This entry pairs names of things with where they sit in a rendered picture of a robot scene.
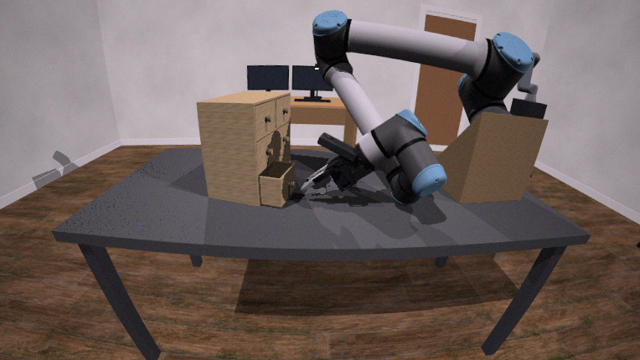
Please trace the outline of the wooden chest of drawers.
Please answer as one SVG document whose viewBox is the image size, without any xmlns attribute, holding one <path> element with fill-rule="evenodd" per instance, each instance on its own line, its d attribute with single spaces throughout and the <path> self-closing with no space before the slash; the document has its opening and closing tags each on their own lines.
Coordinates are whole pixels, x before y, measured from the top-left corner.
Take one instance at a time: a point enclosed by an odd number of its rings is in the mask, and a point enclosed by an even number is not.
<svg viewBox="0 0 640 360">
<path fill-rule="evenodd" d="M 255 93 L 256 92 L 256 93 Z M 254 94 L 253 94 L 254 93 Z M 273 94 L 272 94 L 273 93 Z M 197 103 L 199 135 L 209 198 L 260 207 L 256 142 L 274 131 L 276 144 L 276 98 L 291 92 L 244 91 Z M 274 100 L 275 129 L 255 138 L 255 105 Z"/>
</svg>

